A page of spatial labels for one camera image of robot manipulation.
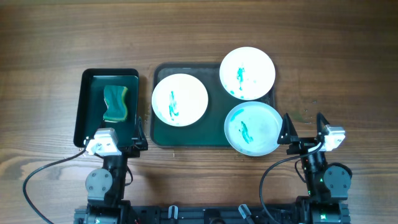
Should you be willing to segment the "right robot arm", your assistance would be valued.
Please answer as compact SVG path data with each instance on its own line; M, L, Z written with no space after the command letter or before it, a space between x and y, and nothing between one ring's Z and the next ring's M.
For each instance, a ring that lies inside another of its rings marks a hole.
M282 119L278 144L287 144L288 155L300 160L308 195L296 198L294 219L296 223L349 223L348 199L353 173L338 162L329 163L325 154L345 139L341 126L332 126L317 114L317 135L300 138L288 114Z

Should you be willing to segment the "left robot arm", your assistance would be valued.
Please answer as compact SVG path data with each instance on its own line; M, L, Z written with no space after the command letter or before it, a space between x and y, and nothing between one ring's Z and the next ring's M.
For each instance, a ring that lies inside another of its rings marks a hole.
M86 118L75 128L74 143L92 156L103 160L99 169L90 172L85 187L88 205L75 211L75 223L139 223L139 216L124 200L126 175L131 173L127 160L148 150L140 117L112 123L101 115Z

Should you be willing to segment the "pale blue plate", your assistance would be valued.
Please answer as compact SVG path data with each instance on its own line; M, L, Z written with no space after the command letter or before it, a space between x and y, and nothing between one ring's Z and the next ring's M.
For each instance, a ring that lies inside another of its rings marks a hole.
M224 133L229 144L247 156L265 156L275 151L282 128L280 114L271 106L248 101L235 106L226 116Z

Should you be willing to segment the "white plate top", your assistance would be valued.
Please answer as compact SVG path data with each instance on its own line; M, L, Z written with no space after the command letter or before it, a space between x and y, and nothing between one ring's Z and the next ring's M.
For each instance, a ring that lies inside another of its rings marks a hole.
M220 65L222 86L240 100L256 100L266 95L274 85L275 76L271 58L254 47L232 50Z

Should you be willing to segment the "green yellow sponge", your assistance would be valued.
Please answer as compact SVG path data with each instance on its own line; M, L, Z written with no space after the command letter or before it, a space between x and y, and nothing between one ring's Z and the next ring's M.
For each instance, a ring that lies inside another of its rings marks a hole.
M105 122L118 123L127 120L128 109L125 103L128 88L125 86L106 85L104 101L107 107L103 115Z

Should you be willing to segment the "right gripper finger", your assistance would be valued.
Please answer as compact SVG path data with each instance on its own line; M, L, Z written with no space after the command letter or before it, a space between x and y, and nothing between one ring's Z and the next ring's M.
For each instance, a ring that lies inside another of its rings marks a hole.
M278 135L278 144L293 144L298 142L298 134L288 113L283 116L282 127Z
M317 135L324 136L327 134L327 125L330 123L321 112L317 113Z

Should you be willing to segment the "white plate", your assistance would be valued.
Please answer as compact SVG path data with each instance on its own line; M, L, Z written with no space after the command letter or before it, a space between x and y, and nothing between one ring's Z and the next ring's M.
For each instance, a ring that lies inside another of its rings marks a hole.
M266 95L274 85L275 76L271 58L254 47L232 50L220 65L222 86L240 100L256 100Z
M184 127L198 121L208 107L208 92L199 79L176 73L162 79L152 92L152 109L165 124Z

